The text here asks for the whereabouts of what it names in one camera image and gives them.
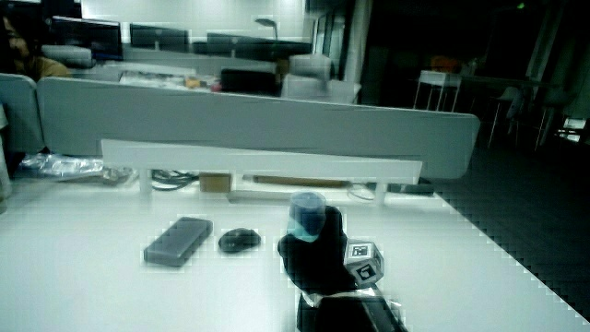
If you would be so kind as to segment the person's right hand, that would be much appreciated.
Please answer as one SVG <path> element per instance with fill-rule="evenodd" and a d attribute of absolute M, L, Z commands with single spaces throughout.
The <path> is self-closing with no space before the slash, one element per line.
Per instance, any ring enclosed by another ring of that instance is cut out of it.
<path fill-rule="evenodd" d="M 277 250 L 292 282 L 309 294 L 332 295 L 371 288 L 384 276 L 384 259 L 375 243 L 347 237 L 336 207 L 325 210 L 318 237 L 306 242 L 292 234 Z"/>

